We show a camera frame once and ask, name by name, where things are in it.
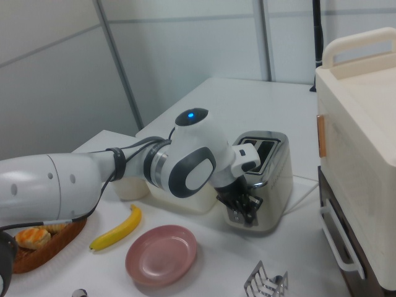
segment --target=plate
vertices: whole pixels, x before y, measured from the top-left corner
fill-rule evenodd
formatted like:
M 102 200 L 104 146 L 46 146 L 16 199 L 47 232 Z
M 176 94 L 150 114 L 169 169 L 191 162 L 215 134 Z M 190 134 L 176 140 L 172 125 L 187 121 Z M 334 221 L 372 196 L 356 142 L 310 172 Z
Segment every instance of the plate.
M 196 258 L 197 241 L 186 228 L 165 225 L 151 229 L 129 248 L 125 267 L 137 283 L 165 286 L 180 279 Z

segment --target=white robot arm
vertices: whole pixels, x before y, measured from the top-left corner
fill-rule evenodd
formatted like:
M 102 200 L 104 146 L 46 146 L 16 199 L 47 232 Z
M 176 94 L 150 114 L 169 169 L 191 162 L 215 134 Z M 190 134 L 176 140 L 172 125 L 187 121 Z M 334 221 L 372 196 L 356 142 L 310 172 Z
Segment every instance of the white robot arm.
M 123 176 L 142 178 L 181 199 L 209 182 L 220 201 L 252 222 L 254 206 L 243 174 L 260 165 L 253 145 L 230 146 L 212 115 L 201 108 L 181 113 L 175 124 L 171 139 L 149 137 L 102 152 L 0 161 L 0 226 L 7 225 L 0 227 L 0 296 L 9 286 L 16 248 L 4 230 L 85 218 L 107 183 Z

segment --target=pastry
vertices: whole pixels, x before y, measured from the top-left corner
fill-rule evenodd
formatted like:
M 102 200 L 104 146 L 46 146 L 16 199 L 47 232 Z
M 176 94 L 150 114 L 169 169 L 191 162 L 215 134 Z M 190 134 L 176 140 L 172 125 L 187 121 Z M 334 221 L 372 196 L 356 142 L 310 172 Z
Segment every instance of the pastry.
M 47 230 L 38 228 L 23 230 L 15 236 L 18 245 L 27 249 L 39 249 L 50 239 L 51 235 Z

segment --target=toaster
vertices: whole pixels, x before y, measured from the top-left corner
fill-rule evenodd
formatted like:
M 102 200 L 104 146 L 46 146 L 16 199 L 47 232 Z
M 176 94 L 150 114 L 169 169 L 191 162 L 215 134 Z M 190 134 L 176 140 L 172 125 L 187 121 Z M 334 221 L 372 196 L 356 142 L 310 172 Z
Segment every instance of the toaster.
M 280 221 L 293 188 L 289 141 L 285 134 L 250 131 L 240 135 L 234 145 L 252 144 L 260 156 L 260 165 L 244 174 L 249 195 L 256 204 L 251 224 L 237 210 L 223 205 L 227 224 L 238 229 L 271 232 Z

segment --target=banana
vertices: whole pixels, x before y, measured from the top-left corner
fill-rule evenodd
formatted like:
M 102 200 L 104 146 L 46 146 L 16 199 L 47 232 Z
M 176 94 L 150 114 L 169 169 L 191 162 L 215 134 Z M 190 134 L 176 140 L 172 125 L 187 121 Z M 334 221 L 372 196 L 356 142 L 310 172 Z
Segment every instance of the banana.
M 132 232 L 142 219 L 142 211 L 133 204 L 131 204 L 131 210 L 131 215 L 125 221 L 92 241 L 89 248 L 95 251 L 100 251 L 101 249 L 107 248 L 120 241 Z

